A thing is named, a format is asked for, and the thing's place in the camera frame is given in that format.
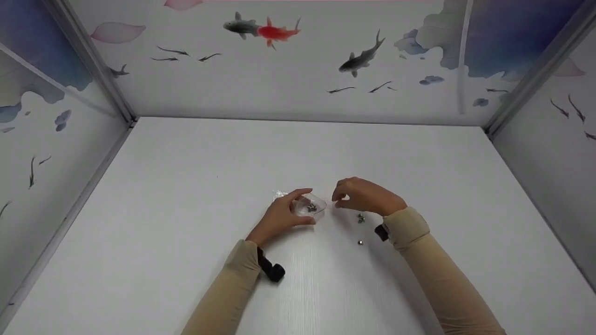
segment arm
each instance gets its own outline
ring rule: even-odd
[[[447,335],[505,334],[472,283],[407,207],[384,219],[393,247],[408,263]]]
[[[238,241],[195,308],[182,335],[234,334],[259,273],[257,245]]]
[[[188,320],[182,335],[233,335],[249,301],[260,273],[257,247],[298,225],[313,225],[310,217],[293,215],[290,206],[304,188],[276,199],[246,240],[240,240],[229,254],[223,269],[215,278]]]
[[[505,334],[478,291],[430,235],[426,221],[401,197],[353,177],[339,181],[331,199],[336,207],[384,216],[393,246],[412,269],[445,334]]]

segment booth wall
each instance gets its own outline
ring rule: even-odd
[[[2,1],[0,43],[1,314],[126,127],[41,1]]]
[[[141,116],[476,126],[583,0],[200,2],[70,0]],[[341,72],[379,30],[370,66]]]
[[[551,77],[495,140],[592,286],[596,283],[595,55],[593,30],[570,57],[585,74]]]

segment beige sleeve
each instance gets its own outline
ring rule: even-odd
[[[182,335],[233,335],[260,270],[257,245],[238,241],[195,308]]]
[[[447,335],[505,334],[472,283],[439,243],[415,209],[385,217],[391,241],[414,272]]]

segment red goldfish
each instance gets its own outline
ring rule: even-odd
[[[296,21],[296,27],[294,30],[286,30],[285,27],[277,28],[271,24],[271,19],[267,16],[267,26],[259,27],[257,29],[257,34],[259,36],[263,36],[267,39],[267,46],[270,46],[275,50],[275,46],[273,45],[273,41],[287,41],[288,38],[298,34],[300,29],[298,29],[298,24],[300,23],[300,18]]]

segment small plastic bag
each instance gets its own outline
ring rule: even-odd
[[[285,192],[275,191],[274,198],[277,199],[286,195]],[[314,218],[325,208],[327,208],[327,203],[312,193],[304,194],[297,200],[292,201],[292,213],[297,216],[311,216]]]

